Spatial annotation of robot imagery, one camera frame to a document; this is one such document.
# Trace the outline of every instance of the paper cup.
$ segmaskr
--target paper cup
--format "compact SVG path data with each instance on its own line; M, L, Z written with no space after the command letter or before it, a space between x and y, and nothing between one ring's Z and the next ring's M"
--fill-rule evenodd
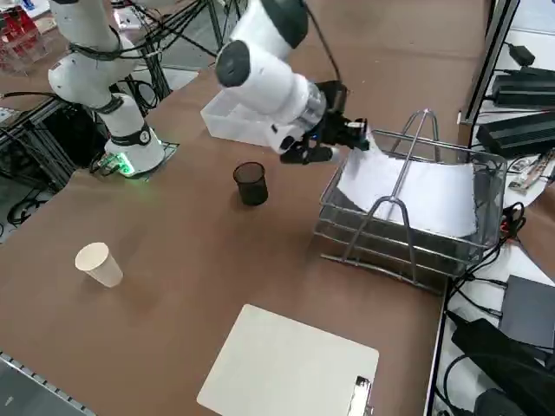
M75 257L75 267L108 288L113 288L123 278L120 266L104 243L92 243L83 247Z

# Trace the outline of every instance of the wire basket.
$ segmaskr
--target wire basket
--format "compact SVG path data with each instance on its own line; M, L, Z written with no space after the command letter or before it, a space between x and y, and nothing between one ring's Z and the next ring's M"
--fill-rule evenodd
M415 135L409 129L420 118ZM432 121L434 139L421 137L426 121ZM395 188L376 200L367 213L337 188L346 166L337 169L321 198L322 209L315 234L330 240L330 253L322 257L378 270L403 282L440 294L447 278L460 276L467 267L481 262L485 252L498 243L505 190L506 161L490 153L475 152L439 141L437 119L429 110L414 113L400 133L373 130L376 143L391 157L404 159ZM472 164L476 232L449 237L411 228L406 205L398 196L412 160L444 165ZM381 204L399 206L403 224L375 217Z

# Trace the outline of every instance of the clear plastic box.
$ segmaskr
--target clear plastic box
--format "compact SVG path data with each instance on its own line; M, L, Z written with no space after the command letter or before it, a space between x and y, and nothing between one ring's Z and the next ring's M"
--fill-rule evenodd
M271 120L242 106L220 91L200 112L212 137L268 146L265 131Z

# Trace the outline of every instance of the white paper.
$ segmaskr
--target white paper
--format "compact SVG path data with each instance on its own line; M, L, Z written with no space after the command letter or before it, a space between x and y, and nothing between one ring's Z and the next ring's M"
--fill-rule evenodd
M369 212L377 199L389 196L404 160L384 154L369 138L370 149L354 150L339 180L339 190L361 210ZM411 161L399 193L405 203L410 226L448 237L476 232L474 171L470 164L440 165ZM376 218L403 223L398 205L385 202Z
M378 352L245 305L197 401L222 416L345 416Z

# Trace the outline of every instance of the robotic arm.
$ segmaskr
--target robotic arm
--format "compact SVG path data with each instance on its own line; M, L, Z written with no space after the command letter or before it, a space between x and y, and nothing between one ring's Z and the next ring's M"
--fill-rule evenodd
M251 0L216 64L227 93L274 121L266 136L282 162L305 165L336 158L337 149L322 144L369 148L366 120L343 117L341 81L315 84L284 62L306 37L308 15L303 0Z
M113 94L110 86L134 70L138 52L122 34L111 29L102 0L49 0L62 35L72 53L49 71L49 82L64 100L95 111L110 132L107 153L118 158L124 176L154 169L164 159L164 148L142 117L136 102L126 94ZM160 7L176 0L140 0L147 7ZM90 51L105 53L103 57Z

